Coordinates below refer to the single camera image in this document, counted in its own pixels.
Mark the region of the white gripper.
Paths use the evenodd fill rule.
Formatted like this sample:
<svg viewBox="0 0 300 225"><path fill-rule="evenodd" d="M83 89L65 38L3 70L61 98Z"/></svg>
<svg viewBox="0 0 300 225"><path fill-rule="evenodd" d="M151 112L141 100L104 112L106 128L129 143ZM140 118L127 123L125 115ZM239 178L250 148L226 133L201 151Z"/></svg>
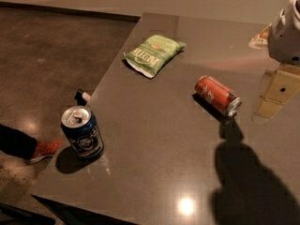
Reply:
<svg viewBox="0 0 300 225"><path fill-rule="evenodd" d="M265 124L300 92L300 67L292 66L300 65L300 0L289 0L248 46L257 50L268 46L269 56L282 63L264 72L253 105L252 121Z"/></svg>

